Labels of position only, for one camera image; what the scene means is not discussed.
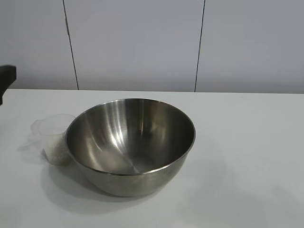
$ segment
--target stainless steel bowl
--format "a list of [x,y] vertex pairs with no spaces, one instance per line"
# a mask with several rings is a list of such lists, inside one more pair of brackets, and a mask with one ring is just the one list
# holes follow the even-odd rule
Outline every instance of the stainless steel bowl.
[[147,99],[90,108],[66,132],[70,155],[84,175],[101,190],[124,197],[161,189],[180,170],[194,140],[185,113]]

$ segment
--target measuring cup handle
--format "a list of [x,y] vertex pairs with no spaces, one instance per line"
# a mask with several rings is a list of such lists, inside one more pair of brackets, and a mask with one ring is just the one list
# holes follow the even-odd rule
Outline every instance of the measuring cup handle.
[[40,136],[40,133],[38,131],[38,126],[42,122],[42,120],[36,120],[32,125],[30,126],[30,130],[32,131],[32,136],[34,138],[37,138]]

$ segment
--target white powder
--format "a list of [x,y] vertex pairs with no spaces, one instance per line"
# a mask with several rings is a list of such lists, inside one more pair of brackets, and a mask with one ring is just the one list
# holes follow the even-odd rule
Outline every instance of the white powder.
[[48,162],[53,165],[64,165],[71,160],[65,143],[65,134],[43,136],[43,148]]

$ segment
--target plastic measuring cup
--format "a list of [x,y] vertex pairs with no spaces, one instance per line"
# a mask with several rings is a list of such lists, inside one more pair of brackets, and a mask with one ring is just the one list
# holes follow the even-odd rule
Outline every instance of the plastic measuring cup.
[[64,165],[71,159],[67,153],[65,135],[68,126],[75,119],[69,114],[56,114],[31,125],[32,133],[39,136],[49,163]]

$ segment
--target bowl rim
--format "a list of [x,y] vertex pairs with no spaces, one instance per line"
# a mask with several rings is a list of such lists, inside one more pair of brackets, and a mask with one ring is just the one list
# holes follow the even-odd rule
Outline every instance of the bowl rim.
[[[164,165],[162,167],[159,167],[157,169],[154,169],[154,170],[149,170],[147,172],[141,172],[141,173],[112,173],[112,172],[106,172],[106,171],[102,171],[102,170],[98,170],[98,169],[95,169],[95,168],[92,168],[90,166],[87,166],[85,164],[83,164],[82,162],[80,162],[70,151],[69,147],[68,147],[68,144],[67,144],[67,133],[69,131],[69,129],[71,128],[71,126],[73,125],[74,122],[77,121],[78,118],[80,118],[81,116],[85,115],[87,112],[89,112],[90,110],[92,109],[95,109],[99,106],[102,106],[102,105],[105,105],[105,104],[109,104],[109,103],[113,103],[113,102],[117,102],[117,101],[124,101],[124,100],[148,100],[148,101],[153,101],[153,102],[158,102],[158,103],[163,103],[165,105],[168,105],[174,109],[176,109],[177,111],[181,112],[182,114],[185,115],[185,117],[190,121],[191,123],[191,126],[193,128],[193,139],[192,139],[192,143],[191,145],[189,146],[189,148],[185,151],[185,153],[183,153],[182,156],[180,156],[179,158],[175,159],[174,161],[172,161],[171,163],[167,164],[167,165]],[[71,124],[69,125],[69,127],[67,128],[66,132],[65,132],[65,144],[66,144],[66,147],[67,147],[67,152],[68,154],[72,157],[72,159],[74,161],[76,161],[78,164],[92,170],[92,171],[95,171],[95,172],[98,172],[98,173],[103,173],[103,174],[107,174],[107,175],[114,175],[114,176],[139,176],[139,175],[145,175],[145,174],[149,174],[149,173],[154,173],[154,172],[157,172],[157,171],[160,171],[160,170],[163,170],[163,169],[166,169],[167,167],[173,165],[174,163],[176,163],[177,161],[181,160],[183,157],[187,156],[187,154],[189,153],[189,151],[192,149],[193,145],[194,145],[194,142],[195,142],[195,139],[196,139],[196,129],[195,129],[195,126],[193,124],[193,121],[190,119],[190,117],[188,117],[187,114],[185,114],[181,109],[171,105],[171,104],[168,104],[166,102],[163,102],[163,101],[158,101],[158,100],[153,100],[153,99],[147,99],[147,98],[122,98],[122,99],[117,99],[117,100],[112,100],[112,101],[107,101],[107,102],[104,102],[102,104],[97,104],[87,110],[85,110],[84,112],[82,112],[81,114],[79,114],[72,122]]]

